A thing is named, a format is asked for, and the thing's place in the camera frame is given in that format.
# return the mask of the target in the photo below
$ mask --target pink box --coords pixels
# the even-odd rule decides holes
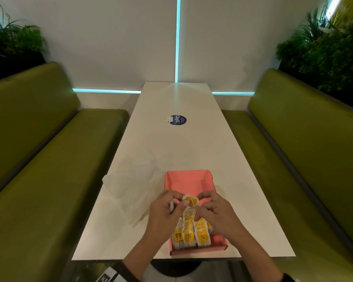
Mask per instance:
[[[165,175],[165,189],[175,190],[186,195],[191,195],[193,197],[196,197],[202,191],[216,191],[215,185],[213,184],[213,176],[209,170],[168,171]],[[199,204],[210,200],[211,199],[202,199],[199,201]],[[207,248],[173,250],[170,238],[170,255],[173,256],[218,251],[225,250],[228,247],[227,240],[219,234],[210,235],[210,241],[211,247]]]

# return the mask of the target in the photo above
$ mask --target circular sticker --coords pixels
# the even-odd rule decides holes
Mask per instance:
[[[184,125],[187,122],[187,119],[181,115],[172,115],[170,117],[170,123],[175,126]]]

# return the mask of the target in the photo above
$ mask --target hand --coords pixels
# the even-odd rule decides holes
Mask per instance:
[[[203,198],[211,198],[212,200],[203,203],[201,206],[195,206],[196,215],[194,220],[206,219],[216,232],[233,243],[244,226],[235,214],[231,204],[215,191],[202,192],[197,197],[199,200]]]
[[[189,204],[188,200],[182,201],[183,196],[182,193],[174,190],[164,190],[159,197],[151,203],[144,238],[149,244],[157,248],[157,251],[172,236],[179,217]],[[170,214],[169,203],[174,198],[178,199],[180,203],[177,205],[174,212]]]

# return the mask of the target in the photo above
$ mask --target green leather bench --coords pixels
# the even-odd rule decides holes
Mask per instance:
[[[296,254],[276,263],[302,282],[353,282],[351,252],[260,131],[353,242],[353,110],[273,69],[248,109],[222,112]]]
[[[82,109],[56,63],[0,81],[0,281],[57,281],[128,122]]]

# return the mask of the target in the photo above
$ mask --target white table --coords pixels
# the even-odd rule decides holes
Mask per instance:
[[[182,115],[187,122],[171,125],[166,118]],[[151,150],[165,170],[208,169],[217,192],[272,257],[295,256],[243,152],[207,84],[146,82],[108,173],[133,151]],[[145,231],[147,217],[132,228],[117,221],[118,210],[103,187],[90,214],[73,260],[123,259]],[[237,258],[225,251],[178,258]],[[170,259],[169,242],[155,258]]]

